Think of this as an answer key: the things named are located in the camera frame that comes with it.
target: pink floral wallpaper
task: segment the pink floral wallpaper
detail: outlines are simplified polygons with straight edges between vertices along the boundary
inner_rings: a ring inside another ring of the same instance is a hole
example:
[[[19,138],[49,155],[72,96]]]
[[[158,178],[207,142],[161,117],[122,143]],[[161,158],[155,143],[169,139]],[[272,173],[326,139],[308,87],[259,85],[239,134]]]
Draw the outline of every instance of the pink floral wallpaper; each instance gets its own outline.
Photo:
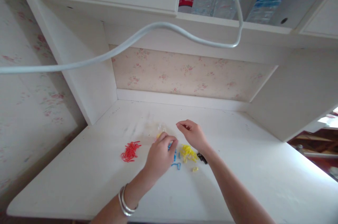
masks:
[[[0,3],[0,66],[56,64],[26,0]],[[25,170],[85,126],[61,72],[1,75],[0,202]]]
[[[112,58],[121,89],[249,102],[273,66],[130,47]]]

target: silver bracelet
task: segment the silver bracelet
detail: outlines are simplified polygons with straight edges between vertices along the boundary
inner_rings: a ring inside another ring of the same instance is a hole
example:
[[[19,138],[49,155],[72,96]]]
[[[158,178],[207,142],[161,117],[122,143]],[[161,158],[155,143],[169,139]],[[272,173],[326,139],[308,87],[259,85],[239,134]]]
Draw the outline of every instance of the silver bracelet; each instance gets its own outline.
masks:
[[[119,202],[120,202],[120,206],[121,206],[121,210],[122,210],[123,214],[124,214],[125,216],[132,216],[132,214],[133,214],[133,213],[135,212],[135,210],[137,209],[138,204],[137,204],[137,206],[136,206],[136,208],[135,208],[134,210],[130,209],[130,208],[127,206],[126,202],[124,201],[124,190],[126,189],[126,186],[127,186],[127,184],[126,184],[125,186],[123,186],[123,187],[121,188],[121,190],[119,191]]]

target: white cable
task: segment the white cable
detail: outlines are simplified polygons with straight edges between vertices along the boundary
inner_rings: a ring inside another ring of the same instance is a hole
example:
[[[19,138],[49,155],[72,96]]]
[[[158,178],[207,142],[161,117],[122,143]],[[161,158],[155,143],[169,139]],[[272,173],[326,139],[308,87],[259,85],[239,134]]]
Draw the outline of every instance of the white cable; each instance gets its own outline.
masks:
[[[164,28],[164,29],[169,29],[172,30],[188,39],[190,39],[193,42],[202,44],[202,45],[207,45],[207,46],[212,46],[212,47],[218,47],[218,48],[234,48],[239,44],[240,41],[240,36],[242,33],[243,29],[243,15],[242,15],[242,10],[240,8],[239,0],[235,0],[235,5],[237,8],[237,15],[238,15],[238,20],[239,20],[239,29],[238,29],[238,34],[237,34],[237,39],[236,42],[233,44],[222,44],[222,43],[215,43],[211,42],[205,39],[198,38],[191,33],[187,32],[186,30],[182,29],[181,27],[178,27],[177,25],[167,23],[167,22],[156,22],[149,24],[142,29],[140,29],[138,32],[136,32],[133,36],[128,38],[126,41],[124,41],[122,44],[119,46],[115,47],[113,50],[102,54],[98,57],[84,60],[81,62],[74,62],[70,64],[65,64],[65,65],[48,65],[48,66],[14,66],[14,67],[0,67],[0,74],[14,74],[14,73],[34,73],[34,72],[56,72],[56,71],[63,71],[63,70],[69,70],[69,69],[75,69],[75,68],[80,68],[83,66],[88,66],[93,63],[98,63],[105,61],[107,59],[110,59],[119,53],[123,52],[126,50],[128,47],[130,47],[132,44],[134,44],[136,41],[138,41],[141,37],[146,35],[148,32],[159,29],[159,28]]]

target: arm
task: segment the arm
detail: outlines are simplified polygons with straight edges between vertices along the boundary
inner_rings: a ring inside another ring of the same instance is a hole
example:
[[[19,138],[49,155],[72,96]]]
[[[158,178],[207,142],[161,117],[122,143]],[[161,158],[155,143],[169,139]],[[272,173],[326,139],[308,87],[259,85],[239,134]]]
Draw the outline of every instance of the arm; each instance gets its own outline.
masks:
[[[126,186],[124,200],[130,209],[135,209],[141,198],[155,185],[156,181],[170,168],[178,141],[167,133],[162,133],[151,145],[144,168]],[[92,220],[91,224],[127,223],[118,195],[116,195]]]
[[[235,177],[207,142],[201,127],[191,120],[176,124],[189,144],[208,161],[236,224],[275,224],[274,220]]]

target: finger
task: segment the finger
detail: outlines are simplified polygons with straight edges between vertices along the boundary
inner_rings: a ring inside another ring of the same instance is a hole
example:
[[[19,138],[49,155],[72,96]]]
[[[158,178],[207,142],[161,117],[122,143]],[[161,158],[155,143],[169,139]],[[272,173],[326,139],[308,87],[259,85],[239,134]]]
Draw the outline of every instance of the finger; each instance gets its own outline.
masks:
[[[184,136],[186,136],[190,132],[186,127],[182,126],[179,123],[177,123],[176,126],[181,131],[181,133],[183,133]]]
[[[182,126],[186,126],[186,127],[190,127],[190,128],[197,125],[195,122],[193,122],[191,120],[180,121],[180,122],[178,122],[178,124],[181,124]]]
[[[169,146],[169,143],[175,140],[177,140],[175,136],[168,135],[161,141],[161,143],[163,142],[163,144],[165,144],[166,146]]]
[[[172,156],[174,156],[174,154],[175,154],[175,150],[176,150],[178,143],[179,143],[178,139],[175,138],[175,140],[172,142],[172,144],[170,146],[169,152]]]
[[[161,135],[157,138],[156,142],[162,141],[168,134],[166,132],[161,133]]]

